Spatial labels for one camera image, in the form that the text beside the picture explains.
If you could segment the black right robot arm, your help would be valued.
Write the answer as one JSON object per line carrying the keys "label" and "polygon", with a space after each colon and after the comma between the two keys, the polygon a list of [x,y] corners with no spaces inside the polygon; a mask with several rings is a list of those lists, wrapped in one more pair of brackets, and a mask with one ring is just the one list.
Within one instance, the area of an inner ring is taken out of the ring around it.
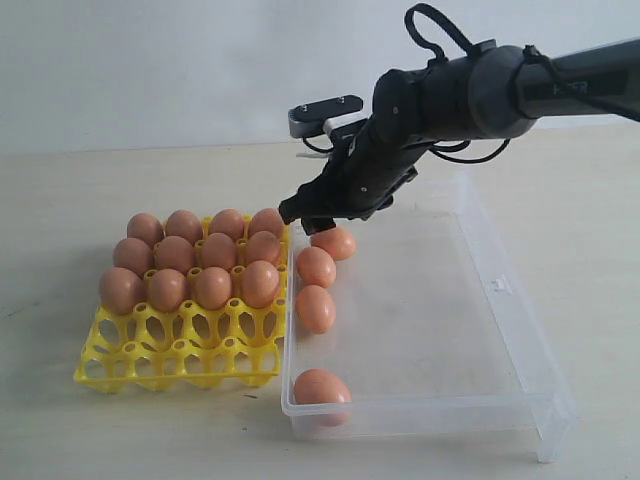
{"label": "black right robot arm", "polygon": [[607,113],[639,118],[637,40],[555,59],[533,46],[491,45],[422,70],[391,69],[376,82],[371,116],[336,139],[319,176],[278,210],[308,235],[338,219],[368,220],[439,142],[506,141],[542,117]]}

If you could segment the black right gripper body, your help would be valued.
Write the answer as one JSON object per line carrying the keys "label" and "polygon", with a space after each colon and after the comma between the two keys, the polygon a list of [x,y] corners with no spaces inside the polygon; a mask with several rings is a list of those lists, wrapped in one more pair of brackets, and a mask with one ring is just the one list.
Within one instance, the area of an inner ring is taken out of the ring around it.
{"label": "black right gripper body", "polygon": [[391,69],[376,82],[371,116],[322,171],[311,222],[368,219],[392,202],[393,192],[425,152],[409,146],[424,128],[420,101],[425,78],[424,70]]}

